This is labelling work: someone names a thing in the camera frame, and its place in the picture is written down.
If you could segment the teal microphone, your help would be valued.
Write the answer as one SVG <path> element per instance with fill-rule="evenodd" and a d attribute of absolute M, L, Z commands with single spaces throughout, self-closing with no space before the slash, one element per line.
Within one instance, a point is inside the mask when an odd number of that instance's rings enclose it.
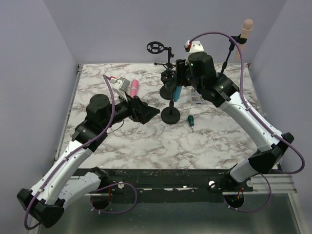
<path fill-rule="evenodd" d="M 177 102 L 180 98 L 180 94 L 181 94 L 181 90 L 182 90 L 182 87 L 181 86 L 177 86 L 175 88 L 175 91 L 174 91 L 174 102 Z"/>

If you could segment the black stand holding teal microphone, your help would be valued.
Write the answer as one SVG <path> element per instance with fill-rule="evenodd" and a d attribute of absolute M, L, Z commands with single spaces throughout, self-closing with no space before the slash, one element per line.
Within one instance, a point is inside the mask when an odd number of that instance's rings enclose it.
<path fill-rule="evenodd" d="M 176 107 L 174 107 L 175 90 L 176 90 L 176 85 L 172 85 L 170 87 L 171 97 L 169 101 L 169 106 L 164 108 L 161 111 L 162 121 L 169 125 L 176 124 L 180 120 L 180 112 Z"/>

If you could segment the black round-base shock mount stand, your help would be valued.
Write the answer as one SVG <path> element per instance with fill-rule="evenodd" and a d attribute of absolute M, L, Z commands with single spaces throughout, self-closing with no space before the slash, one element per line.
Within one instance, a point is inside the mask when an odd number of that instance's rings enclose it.
<path fill-rule="evenodd" d="M 161 81 L 163 86 L 161 87 L 159 94 L 165 100 L 170 100 L 172 97 L 172 92 L 176 88 L 175 71 L 165 70 L 161 73 Z"/>

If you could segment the pink microphone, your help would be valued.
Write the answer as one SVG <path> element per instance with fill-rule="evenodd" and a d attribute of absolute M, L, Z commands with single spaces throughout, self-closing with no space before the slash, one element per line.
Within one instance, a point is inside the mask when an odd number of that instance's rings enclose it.
<path fill-rule="evenodd" d="M 134 97 L 137 95 L 137 91 L 138 91 L 138 87 L 139 87 L 139 82 L 137 79 L 132 80 L 131 83 L 131 90 L 130 90 L 130 97 Z"/>

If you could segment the black stand holding beige microphone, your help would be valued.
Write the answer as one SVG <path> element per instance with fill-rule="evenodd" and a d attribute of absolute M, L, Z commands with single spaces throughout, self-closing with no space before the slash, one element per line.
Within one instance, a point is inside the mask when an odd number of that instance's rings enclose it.
<path fill-rule="evenodd" d="M 244 45 L 246 42 L 247 42 L 247 39 L 246 38 L 242 38 L 241 35 L 239 34 L 238 36 L 232 36 L 232 38 L 235 40 L 236 43 L 238 43 L 239 45 Z M 222 68 L 221 68 L 221 71 L 220 73 L 223 74 L 225 69 L 227 68 L 227 65 L 228 65 L 228 60 L 230 58 L 230 55 L 232 53 L 232 51 L 234 50 L 235 48 L 235 44 L 233 43 L 233 41 L 231 39 L 229 39 L 229 42 L 230 42 L 230 46 L 229 46 L 229 52 L 227 54 L 227 57 L 225 59 L 225 61 L 223 62 L 222 64 Z"/>

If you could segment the beige microphone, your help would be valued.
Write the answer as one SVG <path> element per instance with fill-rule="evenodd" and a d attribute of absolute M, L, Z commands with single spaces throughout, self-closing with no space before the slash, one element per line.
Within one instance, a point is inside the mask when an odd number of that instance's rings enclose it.
<path fill-rule="evenodd" d="M 241 39 L 248 39 L 250 32 L 252 31 L 254 26 L 254 22 L 252 19 L 247 19 L 243 22 L 242 26 L 241 26 L 241 34 L 240 34 L 240 38 Z M 243 51 L 243 49 L 245 48 L 245 43 L 244 44 L 239 44 L 240 50 L 241 52 Z M 236 52 L 236 56 L 235 56 L 235 60 L 238 61 L 240 59 L 240 53 L 237 50 Z"/>

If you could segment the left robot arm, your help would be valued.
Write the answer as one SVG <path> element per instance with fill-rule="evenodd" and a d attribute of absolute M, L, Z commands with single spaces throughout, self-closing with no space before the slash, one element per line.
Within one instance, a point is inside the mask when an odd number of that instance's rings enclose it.
<path fill-rule="evenodd" d="M 107 129 L 113 124 L 126 118 L 145 124 L 159 113 L 159 109 L 149 106 L 137 96 L 126 96 L 119 104 L 111 103 L 104 94 L 91 97 L 86 107 L 86 118 L 75 128 L 64 153 L 31 189 L 18 192 L 17 199 L 26 214 L 42 226 L 51 228 L 76 200 L 89 192 L 104 192 L 109 183 L 108 175 L 98 167 L 74 182 L 69 180 L 106 139 Z"/>

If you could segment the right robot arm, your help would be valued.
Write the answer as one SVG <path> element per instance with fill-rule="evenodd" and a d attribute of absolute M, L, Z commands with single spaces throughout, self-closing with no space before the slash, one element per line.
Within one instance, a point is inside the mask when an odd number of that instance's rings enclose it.
<path fill-rule="evenodd" d="M 293 142 L 292 134 L 281 133 L 243 102 L 239 87 L 215 70 L 213 58 L 207 53 L 195 52 L 187 59 L 176 60 L 175 79 L 177 86 L 192 86 L 204 100 L 232 117 L 256 144 L 256 152 L 228 172 L 224 179 L 228 190 L 237 190 L 256 174 L 267 174 Z"/>

